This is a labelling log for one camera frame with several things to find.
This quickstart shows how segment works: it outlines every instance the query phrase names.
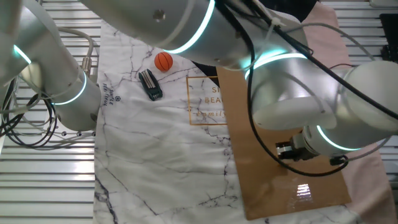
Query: marble pattern cloth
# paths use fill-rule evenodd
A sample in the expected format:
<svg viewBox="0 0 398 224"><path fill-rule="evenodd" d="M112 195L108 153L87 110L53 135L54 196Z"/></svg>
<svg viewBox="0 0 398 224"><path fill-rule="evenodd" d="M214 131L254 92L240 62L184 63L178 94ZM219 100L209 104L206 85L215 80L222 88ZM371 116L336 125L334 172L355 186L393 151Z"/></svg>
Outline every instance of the marble pattern cloth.
<svg viewBox="0 0 398 224"><path fill-rule="evenodd" d="M176 55L160 73L153 63L159 52L103 24L94 223L363 223L344 205L247 221L227 127L190 125L187 77L204 74ZM137 77L146 68L164 91L159 101L148 99ZM188 90L199 99L201 88L213 87L203 81ZM206 102L192 100L191 107Z"/></svg>

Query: black object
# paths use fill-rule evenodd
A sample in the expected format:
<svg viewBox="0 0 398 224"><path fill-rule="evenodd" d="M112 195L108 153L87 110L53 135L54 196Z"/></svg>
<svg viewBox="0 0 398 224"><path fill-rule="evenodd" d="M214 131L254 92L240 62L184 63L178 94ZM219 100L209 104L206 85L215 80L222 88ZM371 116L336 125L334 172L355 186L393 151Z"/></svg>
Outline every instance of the black object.
<svg viewBox="0 0 398 224"><path fill-rule="evenodd" d="M381 49L381 58L385 61L398 63L398 46L383 46Z"/></svg>
<svg viewBox="0 0 398 224"><path fill-rule="evenodd" d="M398 63L398 14L381 14L380 20L388 42L381 50L381 57L383 60Z"/></svg>
<svg viewBox="0 0 398 224"><path fill-rule="evenodd" d="M381 24L386 34L388 45L398 45L398 14L380 14Z"/></svg>
<svg viewBox="0 0 398 224"><path fill-rule="evenodd" d="M148 94L149 98L152 101L163 97L163 91L162 89L160 89L160 85L157 82L154 74L152 74L149 69L140 72L138 74L138 77L141 80L145 92Z"/></svg>
<svg viewBox="0 0 398 224"><path fill-rule="evenodd" d="M317 0L260 0L260 2L268 9L290 14L303 22Z"/></svg>

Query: black cable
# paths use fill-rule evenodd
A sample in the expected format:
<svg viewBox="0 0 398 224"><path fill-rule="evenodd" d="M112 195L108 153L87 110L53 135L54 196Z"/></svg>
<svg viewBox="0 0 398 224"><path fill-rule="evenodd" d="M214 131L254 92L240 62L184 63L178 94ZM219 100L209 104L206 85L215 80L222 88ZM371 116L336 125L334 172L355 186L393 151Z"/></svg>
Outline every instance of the black cable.
<svg viewBox="0 0 398 224"><path fill-rule="evenodd" d="M246 19L247 21L251 22L252 24L254 24L256 27L260 28L261 30L264 31L268 31L269 27L264 27L264 26L260 26L258 23L256 23L255 21L253 21L253 19L262 19L262 17L260 16L255 16L255 15L250 15L244 11L242 11L240 8L236 7L233 3L229 2L229 1L224 1L225 5L227 5L230 9L232 9L234 12L236 12L239 16L241 16L242 18ZM293 39L293 41L296 42L296 44L300 45L301 47L305 48L307 51L310 52L311 55L313 55L313 50L306 46L305 44Z"/></svg>
<svg viewBox="0 0 398 224"><path fill-rule="evenodd" d="M251 9L254 9L262 18L263 20L270 26L272 23L271 18L269 18L265 12L262 11L260 7L258 7L254 2L250 0L243 0L243 2ZM290 44L293 48L295 48L297 51L299 51L301 54L306 56L306 58L309 59L312 63L314 63L317 67L322 69L324 72L326 72L329 76L331 76L333 79L335 79L338 83L343 85L345 88L347 88L349 91L353 92L355 95L360 97L362 100L368 102L370 105L374 106L375 108L381 110L385 114L389 115L392 118L398 119L398 114L391 111L390 109L386 108L385 106L381 105L380 103L374 101L372 98L368 97L355 87L353 87L351 84L346 82L344 79L339 77L335 72L331 71L328 67L326 67L324 64L322 64L320 61L318 61L315 57L313 57L311 54L309 54L306 50L301 48L295 41L293 40L294 38L286 34L280 27L275 27L275 32L280 35L288 44Z"/></svg>
<svg viewBox="0 0 398 224"><path fill-rule="evenodd" d="M4 110L8 110L11 106L11 101L9 101L8 99L10 99L11 94L12 94L12 90L14 89L14 85L15 85L15 80L13 80L10 84L9 90L7 91L6 97L5 97L5 102L8 101L8 104L3 104L2 108ZM27 106L30 106L33 102L35 102L38 99L39 95L36 94L34 95L28 102ZM7 135L9 137L9 139L11 141L13 141L14 143L20 145L20 146L24 146L24 147L31 147L31 148L38 148L38 147L43 147L45 146L51 139L51 137L53 136L55 129L57 128L57 118L53 118L52 115L53 113L55 114L55 108L53 106L53 104L51 104L50 100L44 100L45 105L49 111L49 122L50 124L53 123L53 128L51 130L51 126L48 127L46 134L44 135L44 137L42 137L42 139L40 139L39 141L32 143L32 144L26 144L24 141L22 141L17 133L15 133L15 131L13 130L18 123L21 121L21 119L24 117L24 113L16 115L14 118L10 119L9 117L9 113L5 113L3 114L3 118L4 120L6 120L7 122L4 123L2 126L0 126L1 129L4 128L4 132L0 133L0 136L4 136Z"/></svg>
<svg viewBox="0 0 398 224"><path fill-rule="evenodd" d="M223 4L222 1L220 1L220 0L216 1L216 8L226 18L226 20L235 28L235 30L237 32L240 32L243 41L245 41L245 44L247 45L247 47L248 47L248 49L249 49L249 51L251 53L251 62L253 62L255 60L256 54L255 54L255 51L254 51L253 42L251 41L250 36L246 32L246 30L242 27L242 25L239 23L239 21L234 17L232 12L229 11L229 9ZM341 171L342 169L344 169L348 165L348 162L345 162L339 168L337 168L335 170L331 170L329 172L324 172L324 173L319 173L319 174L311 174L311 173L303 172L303 171L294 169L293 167L287 165L286 163L281 161L277 156L275 156L268 149L268 147L264 144L264 142L262 141L260 135L258 134L256 126L255 126L253 118L252 118L251 85L252 85L253 71L254 71L254 67L252 66L250 68L250 70L249 70L249 76L248 76L248 115L249 115L249 122L250 122L250 126L252 128L252 131L253 131L257 141L260 143L262 148L268 153L268 155L270 155L271 158L273 158L273 160L275 160L277 163L279 163L282 167L285 167L286 169L288 169L288 170L290 170L292 172L295 172L296 174L305 175L305 176L308 176L308 177L324 177L324 176L327 176L327 175L335 174L335 173Z"/></svg>
<svg viewBox="0 0 398 224"><path fill-rule="evenodd" d="M11 95L6 95L5 101L8 101L9 97L11 97ZM39 97L38 95L34 95L26 105L30 106L33 102L37 100L38 97ZM10 104L11 101L8 101L8 104L7 105L3 104L2 108L8 110ZM12 131L12 129L14 129L21 121L21 119L24 117L24 113L16 115L11 120L9 119L9 113L3 114L3 117L6 119L7 122L0 126L0 128L4 130L4 132L0 133L0 137L7 135L10 131Z"/></svg>
<svg viewBox="0 0 398 224"><path fill-rule="evenodd" d="M347 64L347 63L340 63L338 65L330 67L329 69L334 69L334 68L342 66L342 65L347 65L347 66L350 66L350 67L356 67L355 65L350 65L350 64Z"/></svg>
<svg viewBox="0 0 398 224"><path fill-rule="evenodd" d="M51 126L49 126L47 128L47 132L42 137L42 139L40 139L37 142L32 143L32 144L25 143L24 141L22 141L18 137L18 135L13 130L11 130L11 134L8 134L8 137L11 139L11 141L15 142L16 144L18 144L20 146L31 147L31 148L43 147L50 141L51 137L53 136L53 134L55 132L55 129L57 128L57 121L58 120L57 120L57 118L53 118L52 117L52 112L54 112L54 114L55 114L55 108L54 108L53 104L51 104L51 102L49 100L44 100L44 103L45 103L45 105L46 105L46 107L47 107L47 109L49 111L49 122L50 122L50 124L52 124L53 123L53 119L55 119L55 121L53 123L52 130L51 130ZM44 143L42 143L41 145L38 146L38 144L40 144L42 141L44 141L46 139L46 137L48 137L47 140Z"/></svg>

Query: gray cable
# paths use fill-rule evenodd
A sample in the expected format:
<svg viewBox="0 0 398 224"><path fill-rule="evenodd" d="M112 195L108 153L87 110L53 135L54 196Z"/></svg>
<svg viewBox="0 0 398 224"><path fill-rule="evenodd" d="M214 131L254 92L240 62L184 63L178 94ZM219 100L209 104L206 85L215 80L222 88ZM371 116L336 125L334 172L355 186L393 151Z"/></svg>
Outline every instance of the gray cable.
<svg viewBox="0 0 398 224"><path fill-rule="evenodd" d="M336 28L336 27L334 27L334 26L331 26L331 25L329 25L329 24L324 24L324 23L321 23L321 22L314 22L314 23L302 24L302 25L300 25L300 26L297 26L296 28L289 29L289 30L287 30L287 31L285 31L285 32L286 32L286 33L293 32L293 31L296 31L296 30L299 30L299 29L301 29L301 28L303 28L303 27L308 27L308 26L323 26L323 27L326 27L326 28L329 28L329 29L331 29L331 30L334 30L334 31L338 32L339 34L343 35L343 37L348 38L348 39L349 39L350 41L352 41L355 45L357 45L357 46L358 46L358 47L359 47L371 60L375 60L374 57L373 57L373 55L370 54L370 53L369 53L358 41L356 41L352 36L348 35L348 34L345 33L344 31L342 31L341 29Z"/></svg>
<svg viewBox="0 0 398 224"><path fill-rule="evenodd" d="M360 156L348 158L347 161L349 162L349 161L354 161L354 160L357 160L357 159L362 159L365 156L368 156L368 155L376 152L377 150L381 149L388 141L390 141L390 139L391 139L391 137L386 138L382 143L380 143L380 145L376 146L374 149L370 150L369 152L366 152L366 153L364 153L364 154L362 154Z"/></svg>
<svg viewBox="0 0 398 224"><path fill-rule="evenodd" d="M78 35L80 37L86 38L88 40L88 44L89 44L88 51L87 51L87 57L91 58L91 55L93 54L93 49L94 49L94 41L88 34L85 34L85 33L81 32L81 31L78 31L78 30L69 29L69 28L66 28L66 27L58 27L58 30L61 31L61 32L66 32L66 33L69 33L69 34L75 34L75 35Z"/></svg>

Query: gold rectangle border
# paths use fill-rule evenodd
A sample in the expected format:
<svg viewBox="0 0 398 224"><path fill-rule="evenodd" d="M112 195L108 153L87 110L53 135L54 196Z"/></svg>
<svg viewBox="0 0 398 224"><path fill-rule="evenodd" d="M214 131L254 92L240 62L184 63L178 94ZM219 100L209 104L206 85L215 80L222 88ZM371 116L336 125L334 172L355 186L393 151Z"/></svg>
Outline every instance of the gold rectangle border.
<svg viewBox="0 0 398 224"><path fill-rule="evenodd" d="M187 79L187 95L188 95L188 114L189 114L189 125L190 126L222 126L222 125L227 125L226 123L223 124L193 124L192 123L192 116L191 116L191 99L189 95L189 83L188 80L190 78L218 78L217 76L212 76L212 77L186 77Z"/></svg>

